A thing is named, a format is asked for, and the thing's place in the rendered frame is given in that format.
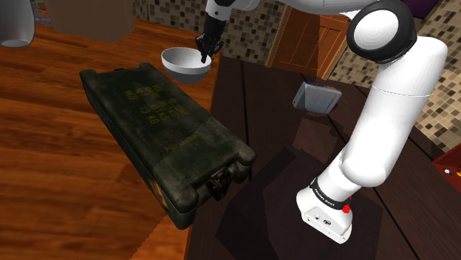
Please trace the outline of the dark green hard case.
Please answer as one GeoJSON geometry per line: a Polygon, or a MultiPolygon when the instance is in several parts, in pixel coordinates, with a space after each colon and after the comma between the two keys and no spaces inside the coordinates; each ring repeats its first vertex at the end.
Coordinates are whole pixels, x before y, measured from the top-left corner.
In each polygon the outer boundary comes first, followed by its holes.
{"type": "Polygon", "coordinates": [[[174,225],[247,179],[255,152],[150,63],[79,73],[87,99],[174,225]]]}

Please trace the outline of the dark robot stand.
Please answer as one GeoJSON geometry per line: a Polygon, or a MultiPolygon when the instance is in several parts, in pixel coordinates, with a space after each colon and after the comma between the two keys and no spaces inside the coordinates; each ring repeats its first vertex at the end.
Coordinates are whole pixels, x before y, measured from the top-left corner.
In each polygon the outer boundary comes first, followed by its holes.
{"type": "Polygon", "coordinates": [[[352,197],[352,233],[343,244],[302,221],[296,194],[323,169],[284,147],[229,202],[217,239],[235,260],[375,260],[382,209],[363,194],[352,197]]]}

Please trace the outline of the white rounded fixture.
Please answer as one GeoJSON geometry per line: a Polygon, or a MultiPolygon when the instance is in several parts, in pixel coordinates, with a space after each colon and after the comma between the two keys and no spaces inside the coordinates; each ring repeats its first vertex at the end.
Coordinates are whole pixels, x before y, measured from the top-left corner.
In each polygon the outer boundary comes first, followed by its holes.
{"type": "Polygon", "coordinates": [[[35,18],[30,0],[0,0],[0,46],[29,46],[35,35],[35,18]]]}

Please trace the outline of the brown box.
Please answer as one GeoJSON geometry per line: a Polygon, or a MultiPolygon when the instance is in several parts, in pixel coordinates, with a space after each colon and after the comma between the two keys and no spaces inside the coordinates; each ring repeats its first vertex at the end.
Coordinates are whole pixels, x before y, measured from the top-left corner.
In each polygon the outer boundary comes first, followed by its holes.
{"type": "Polygon", "coordinates": [[[54,30],[115,43],[134,30],[132,0],[44,0],[54,30]]]}

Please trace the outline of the grey flat box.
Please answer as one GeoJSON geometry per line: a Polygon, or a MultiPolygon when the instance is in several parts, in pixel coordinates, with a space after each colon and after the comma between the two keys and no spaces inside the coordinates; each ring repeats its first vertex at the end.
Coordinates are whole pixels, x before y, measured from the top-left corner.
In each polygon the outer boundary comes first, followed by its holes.
{"type": "Polygon", "coordinates": [[[293,106],[307,112],[329,114],[341,96],[338,89],[304,81],[293,98],[293,106]]]}

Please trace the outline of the white bowl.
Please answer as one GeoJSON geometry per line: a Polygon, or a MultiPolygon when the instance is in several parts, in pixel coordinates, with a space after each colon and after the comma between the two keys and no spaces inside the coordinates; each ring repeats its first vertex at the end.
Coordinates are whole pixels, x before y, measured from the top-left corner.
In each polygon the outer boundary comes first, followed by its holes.
{"type": "Polygon", "coordinates": [[[202,54],[198,49],[188,47],[172,47],[161,53],[165,71],[177,82],[185,84],[198,83],[208,74],[212,60],[206,55],[202,62],[202,54]]]}

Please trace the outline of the red cabinet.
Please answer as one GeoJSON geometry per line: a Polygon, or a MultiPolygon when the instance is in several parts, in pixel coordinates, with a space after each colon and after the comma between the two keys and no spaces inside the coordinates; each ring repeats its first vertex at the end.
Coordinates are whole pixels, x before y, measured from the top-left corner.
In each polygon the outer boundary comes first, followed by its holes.
{"type": "Polygon", "coordinates": [[[434,160],[432,165],[461,193],[461,143],[434,160]]]}

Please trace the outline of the dark brown wooden table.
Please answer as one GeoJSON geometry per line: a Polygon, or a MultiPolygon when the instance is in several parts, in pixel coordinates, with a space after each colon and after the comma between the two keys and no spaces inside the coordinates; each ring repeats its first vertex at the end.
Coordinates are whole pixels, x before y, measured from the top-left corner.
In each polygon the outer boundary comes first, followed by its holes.
{"type": "MultiPolygon", "coordinates": [[[[256,152],[252,179],[286,146],[325,168],[349,139],[367,89],[338,82],[342,97],[332,112],[306,114],[291,103],[303,80],[295,72],[221,58],[212,113],[256,152]]],[[[387,181],[359,190],[382,209],[375,260],[461,260],[461,193],[432,166],[440,154],[413,130],[387,181]]],[[[229,202],[250,181],[198,210],[185,260],[235,260],[216,232],[229,202]]]]}

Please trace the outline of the orange wooden door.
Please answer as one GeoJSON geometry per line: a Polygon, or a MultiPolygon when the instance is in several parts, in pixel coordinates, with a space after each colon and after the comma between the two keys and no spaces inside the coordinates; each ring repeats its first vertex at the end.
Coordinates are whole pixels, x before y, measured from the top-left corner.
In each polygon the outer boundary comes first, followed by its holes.
{"type": "Polygon", "coordinates": [[[266,66],[326,80],[346,49],[349,23],[343,15],[314,15],[286,6],[266,66]]]}

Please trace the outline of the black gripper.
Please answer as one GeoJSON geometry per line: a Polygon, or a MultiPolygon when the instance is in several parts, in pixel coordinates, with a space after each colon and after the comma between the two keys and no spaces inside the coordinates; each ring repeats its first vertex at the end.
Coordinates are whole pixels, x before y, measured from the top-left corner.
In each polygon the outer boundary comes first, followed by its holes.
{"type": "Polygon", "coordinates": [[[211,56],[218,53],[224,46],[224,41],[220,40],[225,29],[226,21],[220,21],[212,16],[205,17],[205,24],[203,34],[195,38],[197,49],[200,51],[201,62],[204,64],[207,60],[210,43],[213,42],[211,47],[211,56]]]}

